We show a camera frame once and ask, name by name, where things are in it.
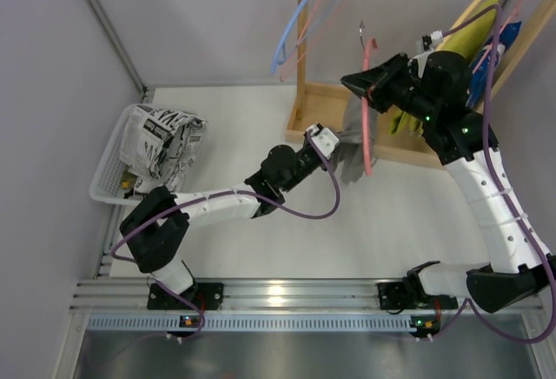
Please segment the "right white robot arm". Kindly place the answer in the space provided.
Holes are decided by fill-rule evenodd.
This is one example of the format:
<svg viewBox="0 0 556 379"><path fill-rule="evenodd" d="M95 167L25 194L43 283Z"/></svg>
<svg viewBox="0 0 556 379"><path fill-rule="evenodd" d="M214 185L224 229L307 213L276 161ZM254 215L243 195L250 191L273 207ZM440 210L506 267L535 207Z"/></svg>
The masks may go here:
<svg viewBox="0 0 556 379"><path fill-rule="evenodd" d="M466 198L487 247L487 263L423 263L408 271L408 280L424 298L470 298L495 313L548 286L555 258L531 230L521 228L527 217L503 175L498 140L483 115L466 107L471 79L462 55L440 50L427 57L422 72L400 53L343 76L341 84L379 113L397 107L422 122L426 144Z"/></svg>

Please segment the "grey trousers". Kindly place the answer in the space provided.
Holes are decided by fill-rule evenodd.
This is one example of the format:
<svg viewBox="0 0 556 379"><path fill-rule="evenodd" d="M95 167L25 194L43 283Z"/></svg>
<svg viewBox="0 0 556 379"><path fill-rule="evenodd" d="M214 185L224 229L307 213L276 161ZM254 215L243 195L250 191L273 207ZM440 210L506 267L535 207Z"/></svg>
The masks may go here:
<svg viewBox="0 0 556 379"><path fill-rule="evenodd" d="M369 141L372 156L377 130L377 116L376 110L368 108ZM361 100L357 96L351 96L347 101L341 131L343 131L343 136L338 136L340 144L336 148L336 150L344 152L344 161L341 163L341 180L345 184L356 183L365 175L362 155Z"/></svg>

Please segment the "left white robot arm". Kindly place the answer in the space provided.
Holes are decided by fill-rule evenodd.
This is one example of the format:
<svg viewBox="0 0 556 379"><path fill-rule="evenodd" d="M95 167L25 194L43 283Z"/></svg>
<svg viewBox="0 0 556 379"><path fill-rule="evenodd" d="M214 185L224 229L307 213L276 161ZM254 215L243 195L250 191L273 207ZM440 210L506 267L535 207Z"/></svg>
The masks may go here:
<svg viewBox="0 0 556 379"><path fill-rule="evenodd" d="M173 193L164 186L153 189L121 223L117 246L128 247L128 261L152 276L167 295L191 300L197 282L179 256L190 230L232 219L261 218L277 209L311 218L287 207L284 196L317 169L332 174L330 160L340 140L319 123L307 128L304 137L299 150L275 146L261 167L235 187L194 194Z"/></svg>

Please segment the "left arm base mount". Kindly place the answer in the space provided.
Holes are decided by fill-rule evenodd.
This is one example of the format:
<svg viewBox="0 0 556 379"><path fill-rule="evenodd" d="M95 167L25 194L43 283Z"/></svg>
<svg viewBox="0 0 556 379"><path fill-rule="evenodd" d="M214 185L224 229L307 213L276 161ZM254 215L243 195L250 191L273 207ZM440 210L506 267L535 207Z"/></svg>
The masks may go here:
<svg viewBox="0 0 556 379"><path fill-rule="evenodd" d="M180 294L182 299L194 304L201 310L218 310L224 297L223 283L196 283L191 289ZM149 286L149 310L189 309L182 301L174 298L156 283Z"/></svg>

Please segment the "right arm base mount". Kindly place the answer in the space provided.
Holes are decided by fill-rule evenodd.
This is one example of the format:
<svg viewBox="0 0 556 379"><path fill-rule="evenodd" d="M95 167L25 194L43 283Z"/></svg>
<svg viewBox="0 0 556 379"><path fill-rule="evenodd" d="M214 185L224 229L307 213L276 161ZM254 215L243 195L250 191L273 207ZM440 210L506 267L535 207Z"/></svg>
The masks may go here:
<svg viewBox="0 0 556 379"><path fill-rule="evenodd" d="M421 296L402 281L377 284L379 305L388 312L401 312L410 309L441 309L459 308L455 297L447 295Z"/></svg>

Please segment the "pink trouser hanger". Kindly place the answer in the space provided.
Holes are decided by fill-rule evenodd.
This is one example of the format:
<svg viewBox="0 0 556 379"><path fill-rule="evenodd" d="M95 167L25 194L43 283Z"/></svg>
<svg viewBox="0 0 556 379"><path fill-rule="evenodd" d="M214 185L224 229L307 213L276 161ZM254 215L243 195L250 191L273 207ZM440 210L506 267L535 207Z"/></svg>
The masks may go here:
<svg viewBox="0 0 556 379"><path fill-rule="evenodd" d="M361 41L361 46L363 48L363 61L362 70L366 71L369 69L370 55L373 49L373 38L370 37L366 39L364 37L365 24L364 21L360 21L359 26L359 36ZM364 163L364 171L366 176L372 175L372 154L371 146L369 141L370 131L368 128L368 103L366 98L363 96L361 98L361 134L362 134L362 155Z"/></svg>

